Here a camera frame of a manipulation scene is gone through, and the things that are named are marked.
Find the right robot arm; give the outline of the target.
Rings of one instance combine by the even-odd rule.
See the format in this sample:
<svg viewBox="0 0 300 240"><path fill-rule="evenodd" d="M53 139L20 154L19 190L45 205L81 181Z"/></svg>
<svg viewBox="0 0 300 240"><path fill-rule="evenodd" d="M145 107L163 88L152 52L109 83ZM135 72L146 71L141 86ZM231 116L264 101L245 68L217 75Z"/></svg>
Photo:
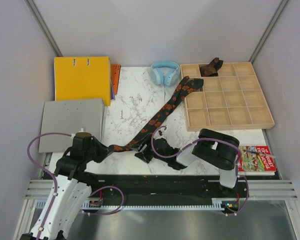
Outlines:
<svg viewBox="0 0 300 240"><path fill-rule="evenodd" d="M181 148L175 148L164 137L155 138L166 129L166 126L161 126L154 133L148 134L134 156L145 163L153 158L161 160L178 171L196 161L205 161L218 168L219 191L223 196L230 197L237 191L237 162L242 156L237 138L203 128L197 139Z"/></svg>

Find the black orange floral tie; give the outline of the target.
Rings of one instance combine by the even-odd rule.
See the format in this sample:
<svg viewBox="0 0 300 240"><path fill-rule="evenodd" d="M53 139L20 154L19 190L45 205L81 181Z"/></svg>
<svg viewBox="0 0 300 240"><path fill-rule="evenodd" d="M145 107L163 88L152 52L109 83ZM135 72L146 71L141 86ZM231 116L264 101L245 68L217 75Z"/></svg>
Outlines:
<svg viewBox="0 0 300 240"><path fill-rule="evenodd" d="M149 122L139 131L139 133L126 145L112 144L108 148L112 153L121 153L137 150L146 137L149 137L159 128L166 118L174 112L178 105L190 93L202 88L204 80L200 78L190 79L185 76L175 88L171 98L167 103L149 120Z"/></svg>

